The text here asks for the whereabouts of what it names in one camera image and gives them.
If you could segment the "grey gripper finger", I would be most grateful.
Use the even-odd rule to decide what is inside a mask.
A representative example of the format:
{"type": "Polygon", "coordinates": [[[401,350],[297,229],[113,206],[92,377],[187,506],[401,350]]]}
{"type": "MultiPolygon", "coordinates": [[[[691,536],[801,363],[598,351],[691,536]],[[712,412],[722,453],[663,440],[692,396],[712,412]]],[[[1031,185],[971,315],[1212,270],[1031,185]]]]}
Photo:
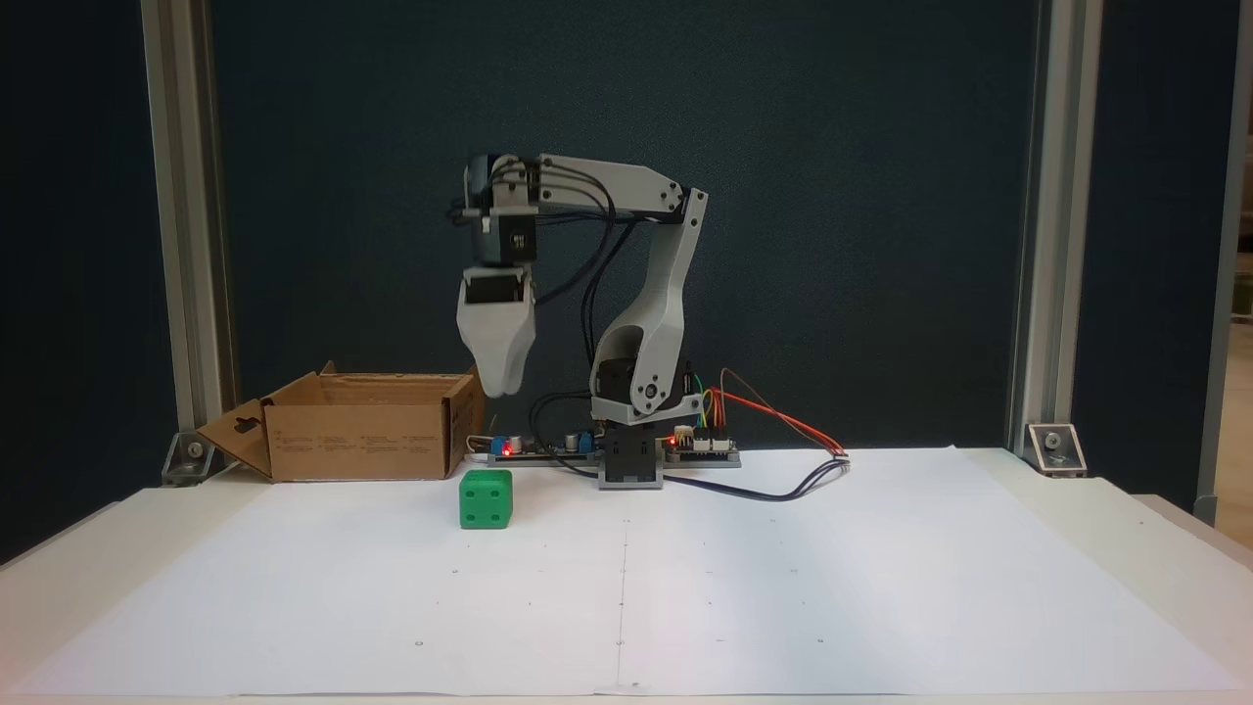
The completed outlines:
{"type": "Polygon", "coordinates": [[[459,311],[457,326],[487,397],[504,394],[502,311],[459,311]]]}
{"type": "Polygon", "coordinates": [[[535,316],[533,313],[506,313],[501,318],[504,353],[502,396],[515,396],[521,388],[528,366],[528,354],[536,338],[535,316]]]}

